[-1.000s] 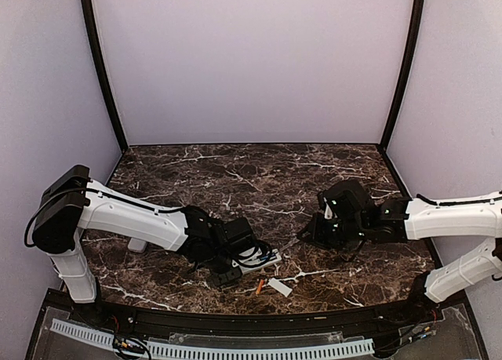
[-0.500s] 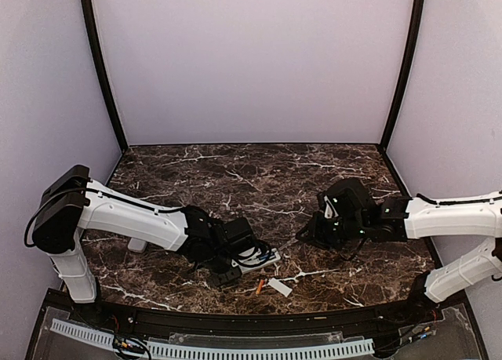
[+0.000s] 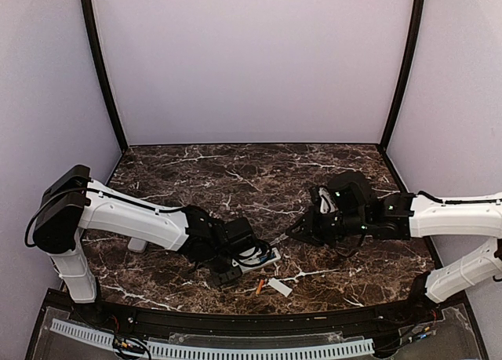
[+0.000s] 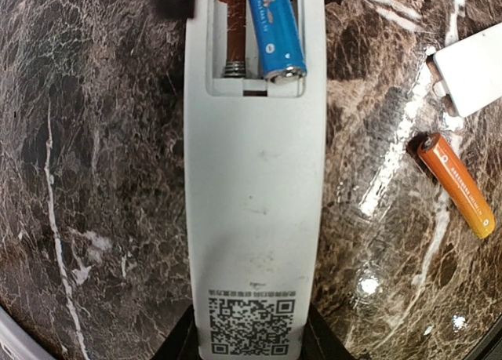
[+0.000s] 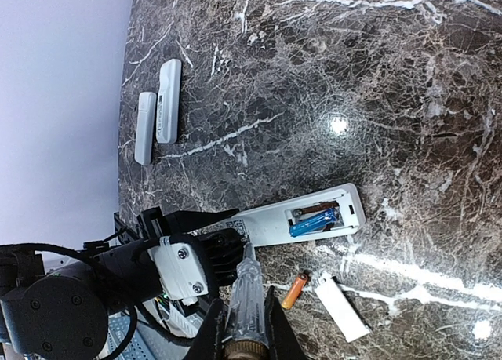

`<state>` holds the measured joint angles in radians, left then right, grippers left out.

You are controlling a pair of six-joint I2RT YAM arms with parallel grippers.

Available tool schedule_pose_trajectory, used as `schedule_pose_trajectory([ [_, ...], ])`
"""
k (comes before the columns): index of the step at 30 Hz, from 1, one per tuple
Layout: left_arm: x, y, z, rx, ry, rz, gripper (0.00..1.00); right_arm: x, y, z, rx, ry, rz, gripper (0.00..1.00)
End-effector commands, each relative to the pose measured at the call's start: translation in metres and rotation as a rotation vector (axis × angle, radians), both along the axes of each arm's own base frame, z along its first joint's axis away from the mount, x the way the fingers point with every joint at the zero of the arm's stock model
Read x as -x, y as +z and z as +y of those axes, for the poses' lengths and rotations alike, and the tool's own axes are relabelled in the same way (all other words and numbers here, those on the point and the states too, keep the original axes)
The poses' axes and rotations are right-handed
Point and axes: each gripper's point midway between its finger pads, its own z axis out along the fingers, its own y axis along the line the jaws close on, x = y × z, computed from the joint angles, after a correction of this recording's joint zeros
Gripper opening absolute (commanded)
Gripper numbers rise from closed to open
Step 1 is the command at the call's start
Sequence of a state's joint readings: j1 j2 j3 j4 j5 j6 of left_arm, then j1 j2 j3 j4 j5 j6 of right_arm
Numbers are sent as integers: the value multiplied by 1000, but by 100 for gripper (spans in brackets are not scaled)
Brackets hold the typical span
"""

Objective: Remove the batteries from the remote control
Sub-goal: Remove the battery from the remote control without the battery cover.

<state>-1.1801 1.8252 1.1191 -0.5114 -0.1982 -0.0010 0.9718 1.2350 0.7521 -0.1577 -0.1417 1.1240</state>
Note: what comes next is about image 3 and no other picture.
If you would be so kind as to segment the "clear handled screwdriver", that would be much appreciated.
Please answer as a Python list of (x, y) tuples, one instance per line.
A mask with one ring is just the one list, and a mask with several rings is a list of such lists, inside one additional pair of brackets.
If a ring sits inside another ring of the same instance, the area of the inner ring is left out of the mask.
[(273, 239), (271, 242), (270, 242), (270, 245), (271, 246), (274, 246), (274, 245), (277, 245), (278, 243), (288, 239), (289, 237), (285, 234), (282, 234), (280, 236), (278, 236), (277, 238)]

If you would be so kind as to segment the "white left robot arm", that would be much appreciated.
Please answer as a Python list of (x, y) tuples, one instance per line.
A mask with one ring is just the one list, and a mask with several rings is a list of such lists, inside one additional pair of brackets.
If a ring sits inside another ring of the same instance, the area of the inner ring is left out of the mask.
[(187, 257), (195, 267), (209, 269), (216, 285), (280, 260), (278, 250), (259, 239), (249, 221), (225, 222), (195, 205), (167, 207), (119, 193), (75, 165), (43, 194), (29, 220), (24, 244), (50, 256), (79, 310), (94, 325), (105, 325), (110, 307), (81, 245), (83, 231), (101, 230), (130, 239), (129, 249), (142, 253), (147, 244)]

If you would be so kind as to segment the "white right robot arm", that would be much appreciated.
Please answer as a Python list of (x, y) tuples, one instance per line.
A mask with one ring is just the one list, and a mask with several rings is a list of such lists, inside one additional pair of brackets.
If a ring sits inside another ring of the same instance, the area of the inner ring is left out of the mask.
[(501, 195), (473, 199), (397, 193), (386, 198), (356, 198), (334, 191), (318, 195), (308, 211), (286, 230), (290, 238), (334, 247), (348, 236), (408, 240), (436, 235), (477, 235), (486, 242), (459, 260), (415, 278), (401, 318), (418, 323), (452, 295), (488, 278), (501, 276)]

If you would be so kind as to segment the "slim white remote with QR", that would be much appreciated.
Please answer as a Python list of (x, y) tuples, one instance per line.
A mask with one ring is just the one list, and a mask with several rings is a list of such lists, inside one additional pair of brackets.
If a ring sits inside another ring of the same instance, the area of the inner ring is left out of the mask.
[(232, 260), (232, 265), (238, 267), (243, 274), (260, 270), (262, 267), (274, 264), (282, 258), (276, 247), (267, 251), (259, 251), (253, 255), (251, 251), (246, 251), (244, 252), (244, 255), (246, 255), (247, 258)]

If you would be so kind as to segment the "orange battery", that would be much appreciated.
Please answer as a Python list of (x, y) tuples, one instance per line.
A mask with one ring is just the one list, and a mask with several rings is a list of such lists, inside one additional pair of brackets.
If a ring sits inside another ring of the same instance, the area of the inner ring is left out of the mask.
[(257, 296), (259, 296), (259, 295), (260, 295), (260, 293), (261, 293), (261, 291), (262, 291), (262, 289), (263, 289), (263, 287), (264, 287), (264, 282), (265, 282), (265, 281), (264, 281), (264, 279), (261, 279), (261, 280), (260, 280), (259, 285), (257, 286), (257, 288), (256, 288), (256, 292), (255, 292), (255, 294), (256, 294)]

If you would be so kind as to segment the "white battery cover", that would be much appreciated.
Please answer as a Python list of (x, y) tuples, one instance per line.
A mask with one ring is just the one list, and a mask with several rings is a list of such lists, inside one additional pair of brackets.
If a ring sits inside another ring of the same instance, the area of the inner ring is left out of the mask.
[(271, 278), (268, 280), (267, 284), (277, 292), (281, 293), (284, 297), (288, 297), (291, 292), (293, 291), (291, 288), (289, 288), (286, 284), (283, 282), (279, 281), (276, 278)]

